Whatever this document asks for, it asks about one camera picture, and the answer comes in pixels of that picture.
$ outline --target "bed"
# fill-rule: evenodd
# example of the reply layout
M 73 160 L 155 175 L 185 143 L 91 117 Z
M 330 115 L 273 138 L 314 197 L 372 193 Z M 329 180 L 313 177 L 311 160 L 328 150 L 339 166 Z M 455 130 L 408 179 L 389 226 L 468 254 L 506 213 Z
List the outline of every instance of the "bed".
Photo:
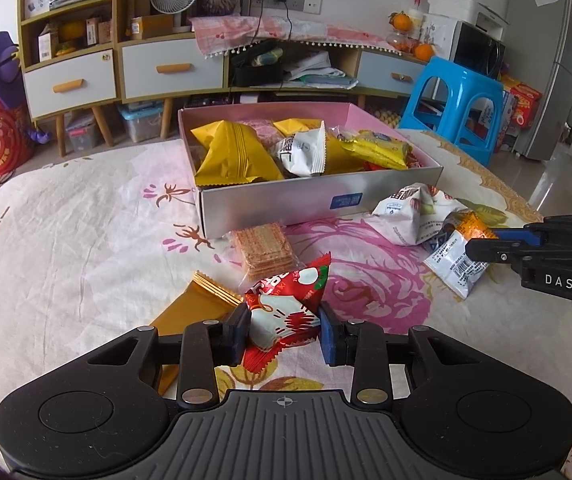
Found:
M 540 217 L 490 172 L 428 133 L 413 143 L 444 165 L 439 187 L 491 227 Z M 9 392 L 133 327 L 151 322 L 195 270 L 242 280 L 225 238 L 204 239 L 182 141 L 86 156 L 20 175 L 0 189 L 0 401 Z M 341 317 L 405 333 L 427 324 L 554 386 L 572 401 L 572 306 L 522 289 L 492 266 L 461 301 L 361 216 L 287 229 L 304 262 L 331 251 L 325 300 Z M 391 367 L 397 397 L 403 369 Z M 342 388 L 352 371 L 323 365 L 318 344 L 282 352 L 261 374 L 218 368 L 218 385 L 261 390 Z M 572 453 L 564 465 L 572 479 Z

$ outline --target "tile floor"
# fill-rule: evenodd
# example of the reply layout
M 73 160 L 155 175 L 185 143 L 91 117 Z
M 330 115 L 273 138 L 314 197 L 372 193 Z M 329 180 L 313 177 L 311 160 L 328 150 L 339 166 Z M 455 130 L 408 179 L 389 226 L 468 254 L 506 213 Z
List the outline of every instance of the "tile floor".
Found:
M 117 136 L 115 142 L 118 148 L 132 145 L 125 134 Z M 66 160 L 105 149 L 105 146 L 100 146 L 90 152 L 69 153 Z M 51 142 L 39 146 L 33 158 L 21 166 L 18 173 L 59 162 L 61 159 L 57 154 L 56 143 Z M 553 159 L 547 162 L 517 158 L 512 153 L 501 152 L 493 157 L 490 170 L 544 216 L 572 214 L 572 158 L 568 155 L 567 146 L 560 144 Z

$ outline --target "drawer handle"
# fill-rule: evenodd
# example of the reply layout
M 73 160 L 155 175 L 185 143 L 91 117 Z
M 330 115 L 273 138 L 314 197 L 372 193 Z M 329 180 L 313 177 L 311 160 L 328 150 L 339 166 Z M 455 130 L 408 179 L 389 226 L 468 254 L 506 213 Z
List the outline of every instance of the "drawer handle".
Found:
M 72 90 L 80 89 L 83 86 L 84 81 L 85 79 L 75 79 L 74 81 L 61 83 L 61 85 L 54 85 L 52 91 L 55 94 L 65 94 L 66 92 L 71 92 Z
M 402 83 L 412 83 L 413 82 L 413 78 L 410 77 L 409 75 L 398 74 L 396 72 L 393 72 L 390 76 L 391 76 L 391 78 L 396 79 L 398 81 L 401 81 Z
M 158 74 L 177 74 L 179 72 L 188 72 L 192 69 L 192 63 L 179 63 L 176 65 L 158 65 Z

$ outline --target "drawer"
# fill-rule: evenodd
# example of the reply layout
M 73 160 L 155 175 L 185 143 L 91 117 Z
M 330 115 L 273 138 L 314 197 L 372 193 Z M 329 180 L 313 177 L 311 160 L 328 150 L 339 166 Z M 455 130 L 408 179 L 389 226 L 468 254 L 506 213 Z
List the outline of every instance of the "drawer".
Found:
M 117 97 L 112 50 L 75 57 L 24 75 L 32 118 Z
M 410 95 L 423 69 L 425 65 L 422 63 L 362 52 L 357 79 L 359 86 Z M 434 83 L 431 82 L 423 93 L 424 97 L 431 97 L 433 89 Z
M 127 46 L 122 62 L 125 99 L 223 87 L 223 56 L 204 59 L 196 40 Z

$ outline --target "refrigerator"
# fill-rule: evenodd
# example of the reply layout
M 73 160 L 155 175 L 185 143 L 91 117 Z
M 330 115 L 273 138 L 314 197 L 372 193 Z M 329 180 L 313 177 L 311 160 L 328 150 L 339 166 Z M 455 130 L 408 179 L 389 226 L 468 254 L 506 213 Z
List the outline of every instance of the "refrigerator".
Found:
M 509 0 L 507 21 L 509 75 L 543 93 L 532 126 L 521 130 L 514 150 L 550 160 L 572 108 L 572 0 L 541 6 Z

